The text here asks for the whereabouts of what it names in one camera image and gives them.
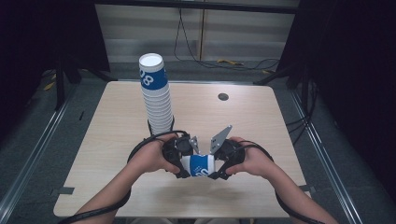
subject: metal rail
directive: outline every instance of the metal rail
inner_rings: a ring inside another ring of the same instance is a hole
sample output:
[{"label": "metal rail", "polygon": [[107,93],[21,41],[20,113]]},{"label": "metal rail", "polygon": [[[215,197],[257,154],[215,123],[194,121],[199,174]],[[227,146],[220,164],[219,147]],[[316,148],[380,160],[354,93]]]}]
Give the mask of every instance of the metal rail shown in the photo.
[{"label": "metal rail", "polygon": [[76,88],[76,86],[72,86],[72,89],[69,91],[69,96],[67,97],[64,104],[62,104],[62,106],[54,112],[51,119],[49,120],[49,124],[47,125],[46,129],[41,134],[40,139],[35,145],[35,148],[33,149],[26,163],[23,165],[17,178],[8,189],[6,195],[0,202],[0,224],[6,224],[9,217],[11,216],[15,205],[20,199],[24,189],[26,188],[30,180],[30,177],[35,171],[35,168],[37,167],[40,158],[44,154],[51,137],[55,133],[59,122],[64,116],[64,111],[66,110],[70,102],[70,98],[72,98],[74,92],[76,91]]},{"label": "metal rail", "polygon": [[66,3],[88,3],[99,5],[115,6],[137,6],[137,7],[177,7],[177,8],[194,8],[194,9],[212,9],[226,11],[247,11],[247,12],[267,12],[280,14],[297,14],[300,12],[313,12],[317,9],[305,9],[298,7],[272,7],[246,4],[230,4],[216,2],[196,2],[196,1],[172,1],[172,0],[80,0],[66,1]]},{"label": "metal rail", "polygon": [[[297,107],[297,110],[300,114],[302,119],[305,118],[305,112],[301,105],[300,96],[297,94],[296,91],[291,92],[291,96],[293,101]],[[346,187],[344,186],[343,182],[341,181],[340,176],[338,175],[337,171],[335,170],[334,166],[332,165],[332,160],[327,154],[326,148],[323,146],[322,141],[318,136],[318,132],[316,131],[312,122],[305,122],[305,130],[307,131],[309,137],[311,138],[312,144],[316,152],[318,153],[318,157],[323,165],[323,168],[327,174],[327,177],[330,179],[330,183],[332,184],[332,188],[334,189],[335,194],[340,201],[341,206],[343,207],[346,217],[351,224],[361,224],[361,217],[359,216],[358,210],[355,207],[355,204],[352,201],[352,198],[349,196]]]}]

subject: gray carpet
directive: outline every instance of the gray carpet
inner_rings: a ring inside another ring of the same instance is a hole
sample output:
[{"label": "gray carpet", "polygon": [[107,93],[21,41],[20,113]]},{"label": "gray carpet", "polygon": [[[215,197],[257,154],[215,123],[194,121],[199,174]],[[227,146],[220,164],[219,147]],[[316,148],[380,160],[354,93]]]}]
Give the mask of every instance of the gray carpet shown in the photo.
[{"label": "gray carpet", "polygon": [[[255,64],[246,62],[247,66],[254,66]],[[165,66],[170,80],[251,83],[267,76],[260,70],[238,72],[217,68],[208,69],[194,62],[165,63]],[[138,79],[138,65],[135,63],[113,63],[111,69],[111,76]],[[106,83],[97,77],[87,72],[82,72],[82,75],[84,78],[77,86],[75,94],[71,96],[72,100],[8,223],[56,223],[61,220],[53,215],[52,210],[57,196],[50,193],[53,189],[59,189],[63,186],[95,108],[106,87]],[[285,122],[289,123],[299,119],[299,115],[290,91],[286,89],[286,80],[286,78],[276,79],[269,86],[275,91]],[[41,90],[48,82],[47,78],[43,79],[40,90],[37,90],[31,103],[26,107],[21,122],[8,136],[7,141],[1,144],[0,167],[3,172],[0,173],[0,194],[2,197],[29,157],[54,112],[56,90]],[[377,182],[366,163],[349,145],[343,134],[336,129],[332,116],[320,97],[316,103],[312,121],[358,209],[362,222],[395,223],[396,207],[394,203]],[[289,129],[291,130],[297,125],[290,125]],[[300,130],[290,134],[292,141],[296,139],[299,132]],[[295,150],[307,184],[316,190],[312,194],[314,200],[335,216],[340,223],[349,223],[329,178],[326,176],[317,152],[306,133],[295,145]],[[123,223],[123,219],[117,219],[116,223]],[[260,219],[258,223],[290,223],[290,221],[287,218],[271,218]]]}]

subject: person's right hand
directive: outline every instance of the person's right hand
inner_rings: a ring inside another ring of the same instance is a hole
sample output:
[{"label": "person's right hand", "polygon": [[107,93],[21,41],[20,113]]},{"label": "person's right hand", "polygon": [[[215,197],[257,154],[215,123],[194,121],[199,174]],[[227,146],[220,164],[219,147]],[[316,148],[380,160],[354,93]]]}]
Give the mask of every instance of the person's right hand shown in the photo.
[{"label": "person's right hand", "polygon": [[[249,142],[241,142],[245,141],[245,139],[241,137],[231,137],[230,140],[238,142],[242,146],[251,145]],[[245,152],[246,156],[244,162],[228,168],[226,170],[228,175],[234,175],[239,172],[248,172],[251,175],[259,175],[268,179],[275,169],[278,169],[277,165],[258,148],[249,147]]]}]

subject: white wall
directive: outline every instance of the white wall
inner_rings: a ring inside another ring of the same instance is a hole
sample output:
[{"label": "white wall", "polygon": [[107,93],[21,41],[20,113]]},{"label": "white wall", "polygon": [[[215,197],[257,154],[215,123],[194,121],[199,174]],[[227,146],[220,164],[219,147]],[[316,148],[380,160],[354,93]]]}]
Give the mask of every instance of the white wall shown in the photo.
[{"label": "white wall", "polygon": [[[299,3],[298,0],[213,2],[283,7],[297,7]],[[174,45],[179,21],[176,8],[97,5],[96,10],[111,63],[137,62],[140,55],[148,52],[160,53],[167,61],[176,59]],[[182,9],[182,18],[194,56],[202,56],[203,60],[259,61],[280,58],[294,16]],[[182,30],[178,40],[177,55],[190,58]]]}]

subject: wooden table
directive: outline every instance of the wooden table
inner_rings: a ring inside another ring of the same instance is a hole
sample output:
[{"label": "wooden table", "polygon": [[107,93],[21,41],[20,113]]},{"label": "wooden table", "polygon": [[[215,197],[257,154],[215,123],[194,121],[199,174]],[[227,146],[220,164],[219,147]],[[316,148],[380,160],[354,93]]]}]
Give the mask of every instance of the wooden table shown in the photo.
[{"label": "wooden table", "polygon": [[[232,124],[229,136],[241,136],[268,150],[297,183],[305,185],[288,131],[269,87],[170,83],[175,130],[197,135],[203,154],[210,138]],[[220,93],[229,95],[221,101]],[[131,150],[149,136],[139,82],[110,82],[92,118],[54,213],[74,215],[125,165]],[[223,164],[217,162],[217,169]],[[176,179],[164,170],[142,175],[117,217],[287,217],[274,189],[263,178],[237,174],[228,180]]]}]

